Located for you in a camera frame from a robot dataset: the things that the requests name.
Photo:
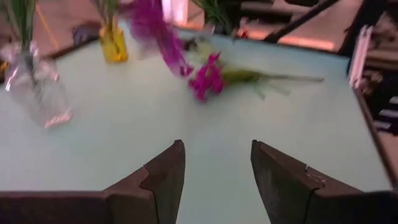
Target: table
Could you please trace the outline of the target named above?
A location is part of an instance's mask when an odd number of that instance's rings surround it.
[[[346,80],[348,58],[213,36],[236,65],[325,81],[283,82],[289,96],[265,90],[264,100],[237,86],[201,104],[160,56],[138,60],[126,37],[127,63],[104,63],[99,43],[57,60],[74,106],[62,127],[41,130],[0,91],[0,190],[103,190],[174,139],[187,150],[177,223],[269,223],[253,139],[360,190],[391,189]]]

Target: yellow vase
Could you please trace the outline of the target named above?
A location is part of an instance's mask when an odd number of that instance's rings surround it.
[[[118,26],[101,28],[99,30],[99,40],[104,58],[108,63],[125,62],[129,58],[123,30]]]

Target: glass vase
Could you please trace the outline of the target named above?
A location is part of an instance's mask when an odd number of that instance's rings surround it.
[[[20,44],[7,45],[0,56],[8,62],[6,91],[36,124],[49,128],[71,118],[71,108],[55,64],[41,59],[35,44],[27,50],[22,50]]]
[[[104,26],[99,30],[99,40],[108,63],[125,62],[129,58],[123,30],[115,24]]]

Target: green plant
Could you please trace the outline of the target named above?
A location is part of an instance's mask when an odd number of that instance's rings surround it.
[[[118,0],[91,0],[103,22],[112,28],[114,16],[118,11]]]
[[[208,21],[222,25],[227,34],[232,33],[232,25],[226,13],[228,2],[219,2],[219,0],[192,0],[192,2],[206,12]]]
[[[0,0],[0,14],[10,24],[23,49],[28,49],[33,36],[36,0]]]

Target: floor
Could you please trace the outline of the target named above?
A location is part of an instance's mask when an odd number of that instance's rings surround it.
[[[361,0],[341,0],[323,14],[310,20],[305,26],[281,39],[280,42],[336,50],[343,41],[344,29],[351,23],[360,4]],[[256,5],[252,3],[246,7],[256,7]],[[186,15],[187,22],[181,26],[194,29],[203,27],[203,12],[192,2],[188,2]],[[98,20],[99,17],[90,0],[39,1],[35,17],[34,39],[38,42],[43,55],[51,54],[73,44],[72,29],[75,26],[86,21]],[[253,22],[243,26],[250,30],[249,36],[254,39],[264,38],[274,29]],[[380,133],[380,136],[391,155],[398,158],[398,138],[387,133]],[[394,168],[398,170],[398,159],[393,163]]]

